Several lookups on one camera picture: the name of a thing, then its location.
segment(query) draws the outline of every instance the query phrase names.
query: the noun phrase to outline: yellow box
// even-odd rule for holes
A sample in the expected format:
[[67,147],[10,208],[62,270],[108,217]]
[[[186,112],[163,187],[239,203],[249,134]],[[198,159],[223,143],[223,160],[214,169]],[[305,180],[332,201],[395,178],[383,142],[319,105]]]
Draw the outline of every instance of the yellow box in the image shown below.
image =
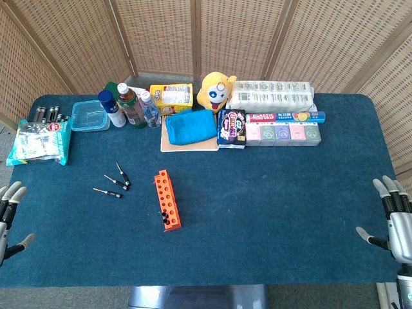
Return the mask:
[[162,116],[192,109],[192,84],[151,85],[150,94]]

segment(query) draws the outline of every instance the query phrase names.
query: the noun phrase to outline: white bottle cap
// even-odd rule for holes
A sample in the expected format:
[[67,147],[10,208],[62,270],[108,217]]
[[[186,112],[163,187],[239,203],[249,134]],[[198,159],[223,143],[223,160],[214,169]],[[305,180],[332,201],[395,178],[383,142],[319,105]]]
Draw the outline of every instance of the white bottle cap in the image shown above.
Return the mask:
[[127,87],[127,85],[124,82],[121,82],[119,85],[117,85],[117,91],[121,95],[125,95],[129,91],[129,88]]
[[142,99],[142,101],[144,101],[144,102],[150,102],[151,101],[151,96],[150,96],[150,92],[148,92],[148,91],[143,91],[141,94],[140,94],[140,98]]

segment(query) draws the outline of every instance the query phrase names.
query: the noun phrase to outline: plastic bag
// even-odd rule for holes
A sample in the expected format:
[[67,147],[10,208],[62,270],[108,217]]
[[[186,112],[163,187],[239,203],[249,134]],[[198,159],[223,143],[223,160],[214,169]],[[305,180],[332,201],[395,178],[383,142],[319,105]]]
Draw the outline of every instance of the plastic bag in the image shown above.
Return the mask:
[[21,120],[6,165],[55,160],[66,165],[69,154],[71,119],[67,122],[42,124]]

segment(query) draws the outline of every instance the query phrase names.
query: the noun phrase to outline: screwdriver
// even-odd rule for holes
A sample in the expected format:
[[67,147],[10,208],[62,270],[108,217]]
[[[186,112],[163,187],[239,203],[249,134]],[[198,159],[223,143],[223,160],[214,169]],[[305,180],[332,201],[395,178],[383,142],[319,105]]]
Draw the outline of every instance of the screwdriver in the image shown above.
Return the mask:
[[119,182],[117,180],[114,180],[112,178],[110,178],[108,175],[104,175],[108,180],[111,180],[115,185],[118,185],[119,187],[123,188],[123,190],[127,191],[129,189],[129,187],[127,185],[125,185],[122,182]]
[[120,168],[119,164],[116,162],[117,168],[120,171],[120,175],[122,175],[124,179],[124,183],[129,187],[130,186],[130,181],[125,172]]
[[104,191],[104,190],[100,190],[98,188],[93,188],[93,190],[98,191],[98,192],[102,192],[102,193],[110,195],[110,196],[114,196],[116,198],[122,198],[122,195],[120,193],[116,193],[116,192],[112,192],[112,191]]

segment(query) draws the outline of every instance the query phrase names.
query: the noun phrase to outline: blue cloth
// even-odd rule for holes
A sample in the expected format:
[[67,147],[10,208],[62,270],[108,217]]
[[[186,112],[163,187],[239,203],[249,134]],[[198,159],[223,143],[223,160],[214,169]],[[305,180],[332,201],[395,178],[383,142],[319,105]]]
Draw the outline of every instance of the blue cloth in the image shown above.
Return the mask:
[[[96,96],[45,96],[36,106]],[[317,147],[161,153],[160,129],[73,132],[66,166],[14,167],[28,191],[0,286],[225,285],[392,281],[400,265],[365,243],[388,233],[373,178],[394,177],[372,101],[316,94],[328,117]],[[131,180],[122,191],[103,177]],[[154,176],[171,176],[182,228],[163,232]],[[92,187],[124,193],[119,200]]]
[[166,129],[172,145],[193,144],[218,134],[213,112],[209,109],[187,110],[167,117]]

